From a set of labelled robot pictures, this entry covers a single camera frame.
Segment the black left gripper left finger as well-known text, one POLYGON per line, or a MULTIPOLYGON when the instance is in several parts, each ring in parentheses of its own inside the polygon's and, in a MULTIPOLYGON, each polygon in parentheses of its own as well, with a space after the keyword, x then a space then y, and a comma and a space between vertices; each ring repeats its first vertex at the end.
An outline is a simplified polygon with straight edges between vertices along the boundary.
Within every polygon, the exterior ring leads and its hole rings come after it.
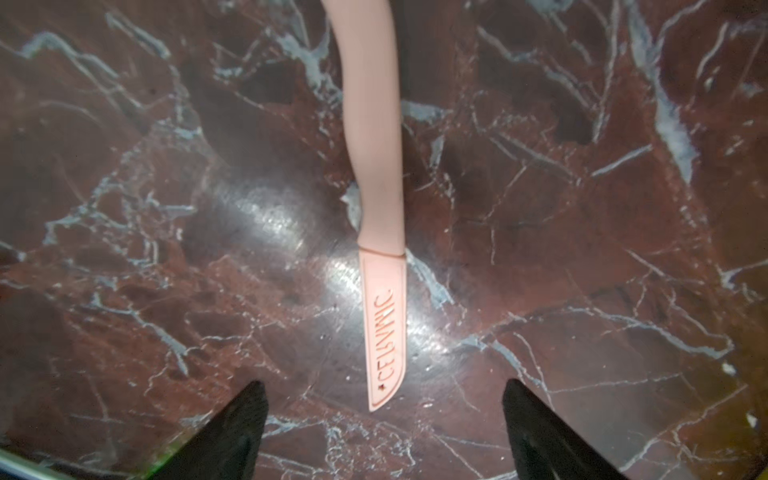
POLYGON ((252 479, 268 410, 264 384, 250 382, 149 477, 252 479))

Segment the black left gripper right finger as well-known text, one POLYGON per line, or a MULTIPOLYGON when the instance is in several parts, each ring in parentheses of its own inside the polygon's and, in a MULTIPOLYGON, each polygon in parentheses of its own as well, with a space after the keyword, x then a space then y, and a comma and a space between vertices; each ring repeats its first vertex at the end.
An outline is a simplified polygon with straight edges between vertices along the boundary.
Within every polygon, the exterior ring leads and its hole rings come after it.
POLYGON ((521 381, 507 381, 502 406, 520 479, 626 479, 521 381))

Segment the pink fruit knife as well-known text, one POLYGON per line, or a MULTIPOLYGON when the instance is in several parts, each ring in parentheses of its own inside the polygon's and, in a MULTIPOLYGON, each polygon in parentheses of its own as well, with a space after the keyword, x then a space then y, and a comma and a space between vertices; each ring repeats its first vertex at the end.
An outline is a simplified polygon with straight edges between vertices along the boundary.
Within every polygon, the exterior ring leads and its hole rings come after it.
POLYGON ((360 193, 368 408, 406 373, 407 263, 397 41, 386 1, 326 1, 340 53, 343 127, 360 193))

